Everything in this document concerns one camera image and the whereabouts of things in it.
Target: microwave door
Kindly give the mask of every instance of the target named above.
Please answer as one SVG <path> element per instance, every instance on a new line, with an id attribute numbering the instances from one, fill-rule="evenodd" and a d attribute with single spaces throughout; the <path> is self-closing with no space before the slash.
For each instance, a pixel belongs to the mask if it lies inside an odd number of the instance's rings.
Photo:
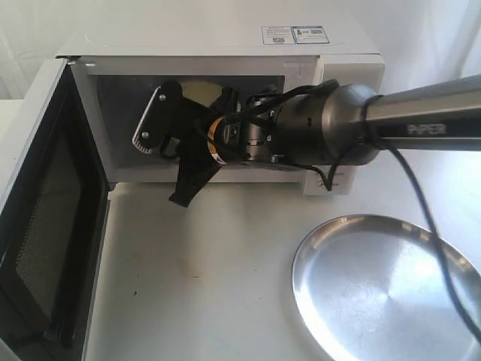
<path id="1" fill-rule="evenodd" d="M 0 338 L 80 359 L 108 183 L 65 59 L 43 64 L 0 140 Z"/>

